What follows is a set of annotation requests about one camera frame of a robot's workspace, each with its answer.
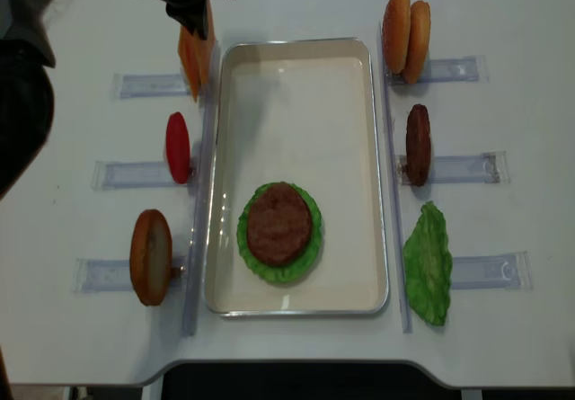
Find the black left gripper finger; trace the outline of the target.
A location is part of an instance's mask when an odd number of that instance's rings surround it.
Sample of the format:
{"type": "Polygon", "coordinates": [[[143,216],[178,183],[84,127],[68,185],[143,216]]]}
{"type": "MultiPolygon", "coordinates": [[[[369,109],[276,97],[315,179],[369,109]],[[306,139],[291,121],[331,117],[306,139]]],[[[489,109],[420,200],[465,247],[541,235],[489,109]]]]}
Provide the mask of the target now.
{"type": "Polygon", "coordinates": [[[181,13],[180,24],[190,35],[197,34],[201,40],[207,40],[209,35],[208,9],[184,9],[181,13]]]}

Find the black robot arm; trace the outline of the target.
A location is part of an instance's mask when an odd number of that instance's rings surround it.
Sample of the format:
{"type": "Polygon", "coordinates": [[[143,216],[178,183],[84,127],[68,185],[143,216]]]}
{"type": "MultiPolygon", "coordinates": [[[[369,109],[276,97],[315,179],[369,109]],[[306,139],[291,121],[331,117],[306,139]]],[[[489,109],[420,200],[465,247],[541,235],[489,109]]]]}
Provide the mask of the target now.
{"type": "MultiPolygon", "coordinates": [[[[7,193],[46,143],[55,99],[47,68],[55,55],[42,21],[52,0],[1,0],[1,192],[7,193]]],[[[189,35],[213,32],[209,0],[160,0],[189,35]]]]}

